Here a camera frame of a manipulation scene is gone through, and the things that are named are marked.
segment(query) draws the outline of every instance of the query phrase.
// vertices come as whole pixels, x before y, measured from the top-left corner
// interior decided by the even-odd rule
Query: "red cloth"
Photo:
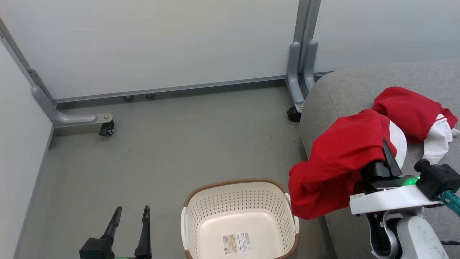
[[[348,207],[360,170],[383,161],[383,139],[390,143],[390,120],[374,110],[340,117],[313,143],[310,159],[289,172],[294,215],[312,219]]]
[[[412,143],[422,142],[428,137],[436,117],[441,113],[447,118],[451,129],[458,121],[440,103],[398,86],[387,88],[379,94],[372,109],[387,116]]]

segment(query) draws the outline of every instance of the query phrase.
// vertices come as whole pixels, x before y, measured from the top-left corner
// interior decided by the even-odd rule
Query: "brown basket rim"
[[[299,240],[300,240],[300,235],[297,233],[295,234],[295,240],[294,240],[294,244],[291,250],[289,250],[289,252],[287,252],[285,255],[276,257],[274,259],[288,259],[289,257],[291,257],[291,255],[295,252],[295,250],[297,250],[297,247],[299,246]],[[193,259],[192,254],[190,253],[188,249],[185,250],[185,256],[187,256],[187,259]]]
[[[249,179],[229,180],[229,181],[223,181],[223,182],[216,182],[216,183],[212,183],[212,184],[208,184],[208,185],[204,185],[204,186],[201,186],[199,188],[196,188],[185,199],[184,207],[188,207],[189,202],[193,198],[193,196],[195,196],[195,194],[197,194],[197,193],[199,193],[199,192],[201,192],[203,190],[211,189],[211,188],[214,188],[214,187],[220,187],[220,186],[231,185],[231,184],[236,184],[236,183],[247,183],[247,182],[268,182],[268,183],[271,183],[271,184],[277,186],[284,194],[288,192],[286,190],[286,188],[284,188],[284,186],[282,186],[279,182],[277,182],[275,180],[272,180],[272,179],[268,179],[268,178],[249,178]],[[289,250],[289,252],[287,252],[285,255],[280,256],[280,257],[276,257],[274,259],[287,259],[287,258],[289,258],[295,252],[295,250],[297,250],[297,247],[299,246],[299,239],[300,239],[300,235],[299,235],[299,233],[296,233],[295,234],[294,244],[293,244],[291,250]],[[188,249],[185,250],[185,255],[187,256],[187,259],[193,259],[192,255],[191,255],[191,253],[190,253],[190,251]]]

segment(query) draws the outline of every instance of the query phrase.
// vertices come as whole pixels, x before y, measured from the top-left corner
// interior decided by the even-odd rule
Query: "white wall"
[[[54,99],[286,74],[299,0],[2,0]]]
[[[52,124],[0,43],[0,251],[12,259]]]
[[[460,1],[322,0],[315,72],[460,58]]]

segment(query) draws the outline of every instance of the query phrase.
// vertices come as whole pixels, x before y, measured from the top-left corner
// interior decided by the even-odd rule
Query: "laundry basket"
[[[299,218],[287,190],[270,179],[205,185],[185,200],[182,244],[188,259],[287,259],[299,243]]]

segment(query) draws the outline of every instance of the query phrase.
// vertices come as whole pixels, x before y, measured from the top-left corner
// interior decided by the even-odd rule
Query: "gray sofa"
[[[373,65],[344,69],[323,76],[305,100],[300,131],[307,155],[313,141],[338,117],[372,107],[385,88],[400,86],[440,102],[460,118],[460,60]],[[408,145],[403,174],[417,174],[414,164],[422,158],[423,144]],[[441,160],[460,172],[460,137],[449,144]],[[460,241],[460,219],[446,207],[425,209],[425,219],[439,239]],[[364,217],[345,208],[326,215],[329,233],[339,259],[371,259],[369,229]],[[450,259],[460,259],[460,246],[444,246]]]

